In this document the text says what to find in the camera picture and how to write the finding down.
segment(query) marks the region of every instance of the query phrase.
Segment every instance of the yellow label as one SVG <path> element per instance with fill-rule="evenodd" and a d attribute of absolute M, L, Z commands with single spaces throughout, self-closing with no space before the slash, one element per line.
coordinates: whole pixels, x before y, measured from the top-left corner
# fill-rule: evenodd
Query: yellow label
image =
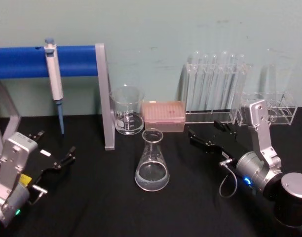
<path fill-rule="evenodd" d="M 27 185 L 31 182 L 31 177 L 21 174 L 21 177 L 19 178 L 19 182 L 21 182 L 23 185 L 27 187 Z"/>

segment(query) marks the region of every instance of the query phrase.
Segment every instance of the light green wall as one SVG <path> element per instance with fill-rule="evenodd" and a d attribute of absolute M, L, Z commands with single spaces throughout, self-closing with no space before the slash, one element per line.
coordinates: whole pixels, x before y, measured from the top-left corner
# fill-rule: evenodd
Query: light green wall
<path fill-rule="evenodd" d="M 105 43 L 112 87 L 136 83 L 151 100 L 174 99 L 195 50 L 245 54 L 255 65 L 246 91 L 257 90 L 271 57 L 279 89 L 291 89 L 302 106 L 302 0 L 0 1 L 0 47 L 43 45 L 45 37 L 58 45 Z M 55 113 L 48 79 L 4 83 L 22 115 Z M 95 113 L 95 78 L 63 78 L 63 86 L 65 114 Z"/>

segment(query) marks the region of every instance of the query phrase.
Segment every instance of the pipette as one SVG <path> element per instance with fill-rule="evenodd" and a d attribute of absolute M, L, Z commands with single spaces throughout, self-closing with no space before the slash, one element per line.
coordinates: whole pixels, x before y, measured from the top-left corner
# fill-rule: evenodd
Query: pipette
<path fill-rule="evenodd" d="M 64 125 L 63 125 L 63 112 L 62 112 L 62 83 L 59 68 L 59 60 L 57 53 L 57 45 L 54 43 L 54 39 L 46 38 L 46 46 L 44 47 L 46 53 L 46 61 L 48 66 L 48 73 L 50 78 L 50 85 L 52 91 L 53 100 L 56 102 L 58 107 L 58 116 L 61 127 L 61 133 L 64 135 Z"/>

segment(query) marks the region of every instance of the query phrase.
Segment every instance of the blue led light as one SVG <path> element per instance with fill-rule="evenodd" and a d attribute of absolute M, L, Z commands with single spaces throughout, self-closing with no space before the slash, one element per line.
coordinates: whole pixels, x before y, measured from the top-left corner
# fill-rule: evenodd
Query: blue led light
<path fill-rule="evenodd" d="M 247 176 L 244 176 L 244 177 L 243 177 L 243 181 L 244 181 L 244 183 L 245 183 L 246 185 L 248 185 L 248 186 L 251 186 L 251 185 L 252 185 L 251 179 L 250 179 L 249 177 L 247 177 Z"/>

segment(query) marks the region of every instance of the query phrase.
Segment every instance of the black tablecloth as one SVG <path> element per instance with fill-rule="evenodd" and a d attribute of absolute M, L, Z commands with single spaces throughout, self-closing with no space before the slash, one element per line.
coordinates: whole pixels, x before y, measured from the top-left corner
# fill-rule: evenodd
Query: black tablecloth
<path fill-rule="evenodd" d="M 35 206 L 25 206 L 0 237 L 261 237 L 282 236 L 272 203 L 239 183 L 234 197 L 219 196 L 226 172 L 219 158 L 189 144 L 184 133 L 165 133 L 162 153 L 170 173 L 159 192 L 141 190 L 134 172 L 144 148 L 141 133 L 115 134 L 115 151 L 104 150 L 101 116 L 65 117 L 60 136 L 57 117 L 23 118 L 18 129 L 46 134 L 40 146 L 62 158 L 76 146 L 77 160 L 59 174 L 47 174 L 40 186 L 49 190 Z M 211 124 L 190 125 L 209 136 Z M 246 126 L 238 140 L 252 149 Z M 302 108 L 291 126 L 273 125 L 272 145 L 284 172 L 302 173 Z M 231 192 L 231 182 L 227 184 Z"/>

